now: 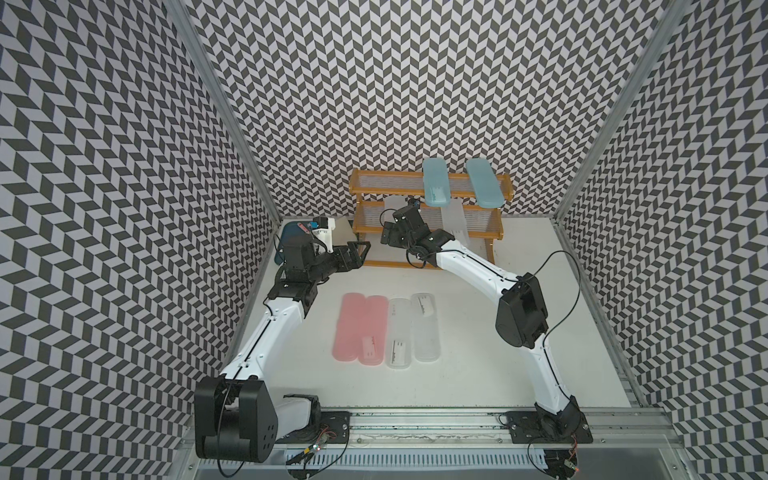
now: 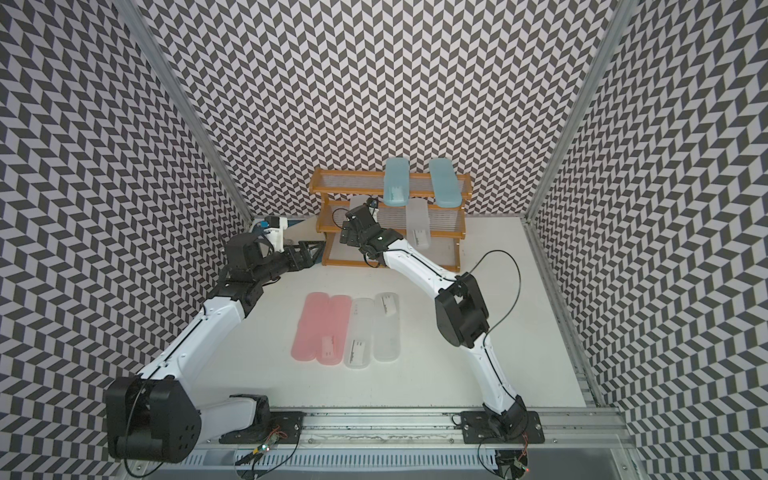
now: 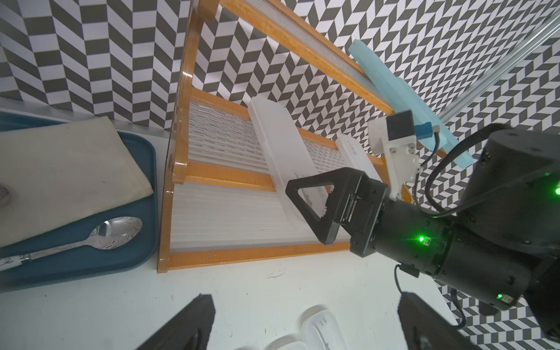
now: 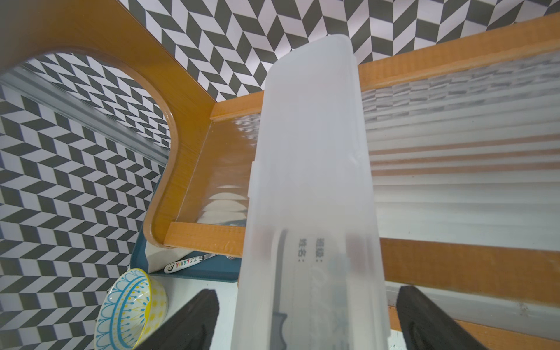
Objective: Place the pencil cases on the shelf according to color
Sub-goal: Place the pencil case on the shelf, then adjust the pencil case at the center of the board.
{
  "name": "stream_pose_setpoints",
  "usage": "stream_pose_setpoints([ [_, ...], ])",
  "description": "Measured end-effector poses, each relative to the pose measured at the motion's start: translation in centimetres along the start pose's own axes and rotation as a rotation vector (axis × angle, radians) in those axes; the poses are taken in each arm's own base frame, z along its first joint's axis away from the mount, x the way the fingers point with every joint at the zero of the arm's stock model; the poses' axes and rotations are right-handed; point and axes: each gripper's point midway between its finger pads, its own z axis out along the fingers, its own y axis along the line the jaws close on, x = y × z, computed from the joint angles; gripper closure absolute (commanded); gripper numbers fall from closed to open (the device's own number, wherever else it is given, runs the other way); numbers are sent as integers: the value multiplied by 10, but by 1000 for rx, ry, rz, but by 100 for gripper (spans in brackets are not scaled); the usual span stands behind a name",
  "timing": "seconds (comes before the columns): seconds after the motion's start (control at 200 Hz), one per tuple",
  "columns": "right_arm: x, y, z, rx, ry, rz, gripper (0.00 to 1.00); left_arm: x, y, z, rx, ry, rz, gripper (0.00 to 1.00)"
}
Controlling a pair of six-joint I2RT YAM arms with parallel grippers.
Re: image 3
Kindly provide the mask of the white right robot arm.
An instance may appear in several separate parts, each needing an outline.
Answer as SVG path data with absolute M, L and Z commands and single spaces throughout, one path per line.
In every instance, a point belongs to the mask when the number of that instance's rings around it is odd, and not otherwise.
M 351 252 L 379 253 L 476 299 L 484 311 L 529 304 L 546 338 L 559 340 L 559 136 L 494 123 L 461 141 L 427 179 L 472 146 L 484 148 L 458 206 L 429 211 L 392 201 L 388 187 L 342 168 L 286 188 L 318 240 L 343 228 Z

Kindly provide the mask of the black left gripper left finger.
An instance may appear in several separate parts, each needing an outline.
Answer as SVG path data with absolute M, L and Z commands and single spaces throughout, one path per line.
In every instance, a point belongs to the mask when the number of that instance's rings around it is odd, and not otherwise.
M 207 349 L 216 310 L 211 295 L 198 295 L 137 349 Z

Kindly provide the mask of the white pencil case labelled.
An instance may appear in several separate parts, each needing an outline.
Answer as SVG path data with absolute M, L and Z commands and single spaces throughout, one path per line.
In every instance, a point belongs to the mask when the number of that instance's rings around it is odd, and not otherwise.
M 338 134 L 335 144 L 348 167 L 363 171 L 371 179 L 381 181 L 379 173 L 358 140 L 346 134 Z
M 309 350 L 309 347 L 295 335 L 285 335 L 272 341 L 265 350 Z

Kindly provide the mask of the frosted white pencil case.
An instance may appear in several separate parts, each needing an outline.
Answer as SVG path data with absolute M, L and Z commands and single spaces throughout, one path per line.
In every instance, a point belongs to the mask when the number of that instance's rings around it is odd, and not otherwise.
M 285 107 L 264 97 L 254 97 L 248 111 L 284 215 L 291 226 L 304 228 L 307 223 L 287 197 L 286 186 L 292 179 L 319 172 Z

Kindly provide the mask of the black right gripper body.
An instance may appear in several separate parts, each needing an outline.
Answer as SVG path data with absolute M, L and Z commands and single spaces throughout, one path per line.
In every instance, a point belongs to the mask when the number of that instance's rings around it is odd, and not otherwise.
M 362 258 L 375 252 L 373 233 L 389 188 L 383 182 L 370 178 L 364 171 L 342 168 L 328 173 L 328 184 L 333 186 L 325 213 L 327 231 L 325 243 L 334 243 L 342 227 L 350 235 L 350 251 Z

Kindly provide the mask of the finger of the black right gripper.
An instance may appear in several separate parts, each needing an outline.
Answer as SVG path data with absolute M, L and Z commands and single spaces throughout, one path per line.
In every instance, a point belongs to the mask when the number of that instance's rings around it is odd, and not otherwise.
M 349 172 L 336 169 L 287 182 L 287 197 L 323 245 L 332 245 L 338 235 Z

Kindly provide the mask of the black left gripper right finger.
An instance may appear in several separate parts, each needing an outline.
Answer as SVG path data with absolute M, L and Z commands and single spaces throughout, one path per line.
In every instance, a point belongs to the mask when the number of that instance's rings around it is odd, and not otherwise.
M 479 349 L 414 293 L 402 293 L 398 316 L 409 349 Z

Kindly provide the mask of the teal pencil case plain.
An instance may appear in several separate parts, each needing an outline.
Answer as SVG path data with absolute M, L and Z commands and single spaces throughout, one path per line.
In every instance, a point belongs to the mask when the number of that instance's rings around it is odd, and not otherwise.
M 410 110 L 415 125 L 431 123 L 440 128 L 440 149 L 450 153 L 459 144 L 457 138 L 424 100 L 403 79 L 396 77 L 385 63 L 362 41 L 356 39 L 349 53 L 363 69 L 370 81 L 379 89 L 379 96 L 395 112 Z

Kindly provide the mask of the white pencil case label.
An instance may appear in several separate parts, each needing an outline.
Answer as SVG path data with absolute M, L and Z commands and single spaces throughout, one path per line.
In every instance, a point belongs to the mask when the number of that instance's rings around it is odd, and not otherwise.
M 300 318 L 300 337 L 309 349 L 347 349 L 335 315 L 323 305 L 312 306 Z

